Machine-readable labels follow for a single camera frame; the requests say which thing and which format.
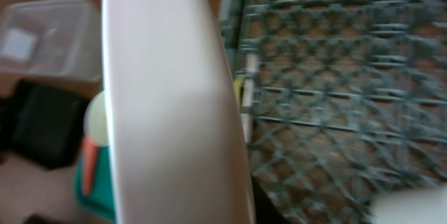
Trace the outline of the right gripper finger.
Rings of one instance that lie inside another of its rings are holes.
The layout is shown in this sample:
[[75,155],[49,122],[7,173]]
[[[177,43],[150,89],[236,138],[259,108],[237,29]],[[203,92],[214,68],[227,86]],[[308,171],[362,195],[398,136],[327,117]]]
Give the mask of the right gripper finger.
[[268,195],[251,175],[257,224],[290,224],[274,206]]

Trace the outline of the pink round plate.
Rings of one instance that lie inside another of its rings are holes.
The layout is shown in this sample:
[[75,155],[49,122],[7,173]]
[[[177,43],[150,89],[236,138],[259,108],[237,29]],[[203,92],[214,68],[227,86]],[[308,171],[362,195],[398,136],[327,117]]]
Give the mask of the pink round plate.
[[247,148],[208,0],[102,0],[118,223],[254,223]]

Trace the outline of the yellow plastic spoon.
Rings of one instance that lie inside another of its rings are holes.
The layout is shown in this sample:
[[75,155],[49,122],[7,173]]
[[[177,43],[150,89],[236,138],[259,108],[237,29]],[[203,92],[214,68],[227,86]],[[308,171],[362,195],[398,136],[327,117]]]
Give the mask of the yellow plastic spoon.
[[238,109],[242,108],[242,96],[243,96],[243,87],[244,87],[245,75],[237,75],[233,80],[233,88],[235,91],[235,97],[237,100]]

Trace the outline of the white cup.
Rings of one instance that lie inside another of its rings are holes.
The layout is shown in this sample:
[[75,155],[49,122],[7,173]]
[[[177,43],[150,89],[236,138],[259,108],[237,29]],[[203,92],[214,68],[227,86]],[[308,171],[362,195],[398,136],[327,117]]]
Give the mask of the white cup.
[[380,195],[369,210],[372,224],[446,224],[446,185]]

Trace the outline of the orange carrot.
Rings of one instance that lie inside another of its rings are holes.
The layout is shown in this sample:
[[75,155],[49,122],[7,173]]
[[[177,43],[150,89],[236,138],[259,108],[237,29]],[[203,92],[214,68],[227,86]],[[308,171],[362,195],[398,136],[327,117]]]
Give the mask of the orange carrot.
[[81,190],[84,196],[90,195],[94,187],[96,164],[100,147],[96,146],[90,136],[85,135],[82,146]]

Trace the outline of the green bowl with nuts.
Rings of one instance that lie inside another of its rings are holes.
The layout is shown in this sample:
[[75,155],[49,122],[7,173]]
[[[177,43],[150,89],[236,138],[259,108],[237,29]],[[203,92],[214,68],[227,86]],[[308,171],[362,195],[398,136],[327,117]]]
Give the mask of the green bowl with nuts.
[[87,106],[84,116],[84,132],[95,146],[108,146],[108,127],[103,91],[96,94]]

